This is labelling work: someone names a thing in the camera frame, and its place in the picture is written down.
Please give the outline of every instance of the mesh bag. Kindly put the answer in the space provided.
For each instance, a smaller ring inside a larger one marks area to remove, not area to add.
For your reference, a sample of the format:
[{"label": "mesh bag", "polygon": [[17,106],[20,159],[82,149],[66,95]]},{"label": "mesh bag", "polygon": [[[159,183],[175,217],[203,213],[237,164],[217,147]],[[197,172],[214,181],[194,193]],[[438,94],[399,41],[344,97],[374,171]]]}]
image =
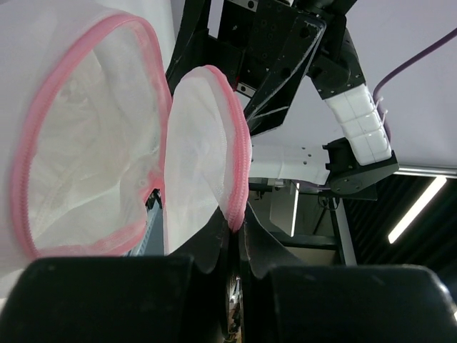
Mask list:
[{"label": "mesh bag", "polygon": [[37,257],[138,243],[144,201],[163,184],[171,95],[144,19],[92,1],[16,0],[0,23],[1,297]]},{"label": "mesh bag", "polygon": [[135,247],[153,189],[168,252],[217,206],[241,226],[251,143],[220,71],[189,73],[171,110],[142,18],[91,0],[15,0],[0,26],[0,298],[33,259]]},{"label": "mesh bag", "polygon": [[166,144],[165,251],[197,233],[218,206],[238,230],[248,198],[251,138],[238,97],[217,68],[196,68],[176,87]]}]

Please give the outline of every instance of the pink trim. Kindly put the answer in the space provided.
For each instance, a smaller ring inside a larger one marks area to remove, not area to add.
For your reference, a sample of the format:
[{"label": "pink trim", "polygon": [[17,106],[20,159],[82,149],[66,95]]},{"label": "pink trim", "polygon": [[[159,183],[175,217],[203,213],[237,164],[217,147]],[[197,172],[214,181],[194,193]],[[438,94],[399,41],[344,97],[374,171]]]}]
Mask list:
[{"label": "pink trim", "polygon": [[[24,252],[30,259],[35,259],[44,255],[43,252],[39,252],[36,249],[31,236],[27,197],[31,162],[36,151],[36,144],[39,132],[41,131],[41,126],[43,125],[46,114],[50,109],[55,96],[66,80],[70,77],[74,69],[102,39],[104,39],[114,29],[124,24],[130,24],[136,33],[140,47],[142,48],[141,50],[144,55],[144,63],[150,76],[151,84],[158,94],[157,97],[159,100],[159,112],[161,113],[162,127],[161,144],[164,144],[161,145],[160,163],[161,167],[164,165],[166,130],[163,128],[166,127],[166,122],[171,108],[171,94],[163,70],[159,41],[154,29],[145,19],[130,14],[116,14],[114,16],[110,16],[88,30],[67,51],[63,59],[48,76],[47,80],[43,83],[43,86],[40,88],[32,101],[24,124],[23,134],[14,158],[13,170],[11,173],[10,206],[14,231],[16,232],[16,236],[23,247]],[[155,184],[151,183],[151,191],[155,186]],[[132,226],[123,228],[120,232],[116,232],[110,237],[113,235],[117,236],[118,234],[124,234],[125,230],[129,230],[131,228]],[[107,251],[106,254],[119,254],[121,251],[125,252],[131,247],[132,241],[134,239],[138,241],[139,238],[133,237],[129,242],[125,242],[124,244]],[[102,241],[95,243],[94,246],[100,247]],[[59,247],[57,249],[64,253],[65,249],[73,248],[74,247]]]},{"label": "pink trim", "polygon": [[249,128],[244,119],[244,111],[240,100],[234,94],[227,82],[226,76],[215,66],[205,66],[221,85],[222,92],[227,98],[230,115],[235,129],[235,142],[233,146],[233,189],[228,199],[228,227],[237,232],[244,220],[244,211],[249,195],[249,169],[251,156],[249,156]]}]

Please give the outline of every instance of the fluorescent light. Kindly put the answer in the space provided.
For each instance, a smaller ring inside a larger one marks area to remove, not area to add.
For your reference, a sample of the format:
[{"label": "fluorescent light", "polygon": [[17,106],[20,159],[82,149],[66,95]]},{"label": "fluorescent light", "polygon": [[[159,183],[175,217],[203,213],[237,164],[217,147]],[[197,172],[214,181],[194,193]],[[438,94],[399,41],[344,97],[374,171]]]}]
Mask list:
[{"label": "fluorescent light", "polygon": [[436,177],[433,182],[428,186],[424,193],[417,199],[416,203],[409,209],[408,213],[401,219],[401,221],[393,228],[388,234],[388,241],[392,244],[397,238],[406,230],[411,222],[416,218],[425,206],[432,200],[439,190],[446,183],[445,177]]}]

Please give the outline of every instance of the metal frame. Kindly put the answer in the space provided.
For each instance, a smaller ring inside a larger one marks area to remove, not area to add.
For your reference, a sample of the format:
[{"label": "metal frame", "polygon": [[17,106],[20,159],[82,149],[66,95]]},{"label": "metal frame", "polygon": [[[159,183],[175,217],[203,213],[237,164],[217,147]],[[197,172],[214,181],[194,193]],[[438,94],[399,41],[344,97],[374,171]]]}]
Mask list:
[{"label": "metal frame", "polygon": [[335,237],[296,234],[290,237],[284,232],[270,232],[285,247],[336,250],[338,242]]},{"label": "metal frame", "polygon": [[447,177],[449,179],[457,179],[457,169],[440,168],[429,166],[400,166],[400,169],[395,173],[397,175],[408,175],[411,177]]},{"label": "metal frame", "polygon": [[351,233],[349,232],[348,220],[346,218],[346,211],[344,210],[343,200],[339,204],[335,199],[330,202],[331,223],[333,232],[335,233],[336,241],[338,242],[338,252],[340,254],[341,263],[346,266],[356,266],[356,254],[352,245]]}]

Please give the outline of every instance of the screw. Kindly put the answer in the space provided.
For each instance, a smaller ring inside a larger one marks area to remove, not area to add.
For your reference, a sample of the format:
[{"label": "screw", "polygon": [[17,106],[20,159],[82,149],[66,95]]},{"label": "screw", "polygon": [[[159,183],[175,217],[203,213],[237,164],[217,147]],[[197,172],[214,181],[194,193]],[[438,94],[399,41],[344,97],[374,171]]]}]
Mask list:
[{"label": "screw", "polygon": [[300,37],[301,38],[308,38],[309,37],[309,29],[307,26],[303,27],[301,30],[300,30]]},{"label": "screw", "polygon": [[283,70],[281,70],[281,77],[283,79],[287,79],[291,76],[291,70],[289,68],[284,68]]}]

